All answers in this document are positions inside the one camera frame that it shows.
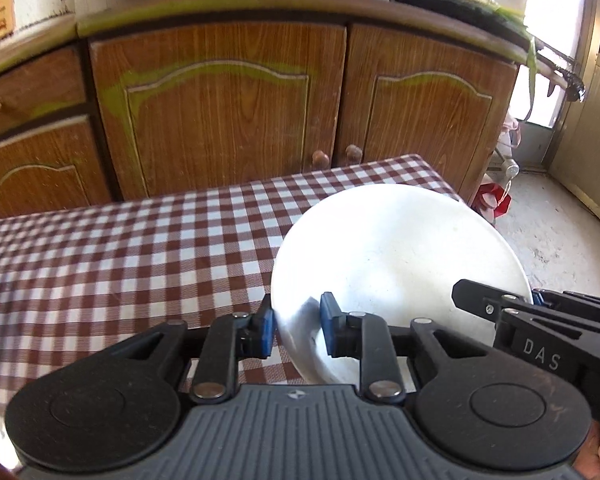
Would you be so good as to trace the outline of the white plate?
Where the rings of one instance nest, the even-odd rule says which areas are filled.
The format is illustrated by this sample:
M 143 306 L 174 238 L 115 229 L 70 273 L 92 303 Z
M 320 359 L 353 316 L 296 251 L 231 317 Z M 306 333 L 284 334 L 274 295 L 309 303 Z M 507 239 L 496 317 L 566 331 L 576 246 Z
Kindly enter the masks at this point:
M 529 299 L 531 288 L 504 237 L 468 206 L 406 184 L 368 184 L 324 198 L 294 222 L 274 260 L 271 300 L 291 363 L 308 384 L 354 384 L 358 362 L 331 358 L 320 298 L 392 326 L 431 318 L 483 344 L 494 326 L 455 307 L 471 280 Z

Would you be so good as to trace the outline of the red white checkered tablecloth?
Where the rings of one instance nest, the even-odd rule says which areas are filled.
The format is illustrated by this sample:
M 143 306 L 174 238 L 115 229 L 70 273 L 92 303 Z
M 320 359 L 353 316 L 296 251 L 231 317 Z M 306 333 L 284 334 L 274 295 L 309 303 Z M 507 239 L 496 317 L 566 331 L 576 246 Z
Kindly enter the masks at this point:
M 28 380 L 170 318 L 255 307 L 277 249 L 319 200 L 369 183 L 452 195 L 422 158 L 0 220 L 0 437 Z

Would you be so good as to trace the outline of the green onion stalk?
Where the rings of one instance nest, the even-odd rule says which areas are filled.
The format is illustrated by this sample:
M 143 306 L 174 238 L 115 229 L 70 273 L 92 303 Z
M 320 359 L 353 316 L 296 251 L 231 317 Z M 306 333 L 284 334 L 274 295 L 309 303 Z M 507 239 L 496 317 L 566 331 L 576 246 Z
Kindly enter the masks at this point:
M 535 36 L 528 31 L 524 24 L 524 14 L 507 6 L 501 6 L 495 1 L 488 0 L 486 6 L 493 16 L 496 16 L 506 27 L 512 30 L 522 40 L 522 48 L 526 51 L 524 66 L 528 68 L 529 98 L 535 97 L 535 78 L 538 74 L 538 59 L 536 58 Z

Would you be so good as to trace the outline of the wooden drawer cabinet middle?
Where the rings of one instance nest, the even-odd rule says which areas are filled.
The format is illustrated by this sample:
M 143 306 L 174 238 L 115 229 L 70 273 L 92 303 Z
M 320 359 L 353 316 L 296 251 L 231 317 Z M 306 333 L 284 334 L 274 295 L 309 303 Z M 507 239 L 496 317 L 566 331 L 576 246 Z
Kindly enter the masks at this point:
M 0 219 L 118 195 L 73 18 L 0 41 Z

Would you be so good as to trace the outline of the wooden kitchen cabinet right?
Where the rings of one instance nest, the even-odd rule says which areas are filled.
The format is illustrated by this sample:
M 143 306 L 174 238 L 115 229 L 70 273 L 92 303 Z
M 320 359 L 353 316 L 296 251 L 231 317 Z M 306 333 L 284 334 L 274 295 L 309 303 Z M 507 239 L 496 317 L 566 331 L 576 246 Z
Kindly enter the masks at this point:
M 378 0 L 155 0 L 78 33 L 128 200 L 405 154 L 470 200 L 526 57 Z

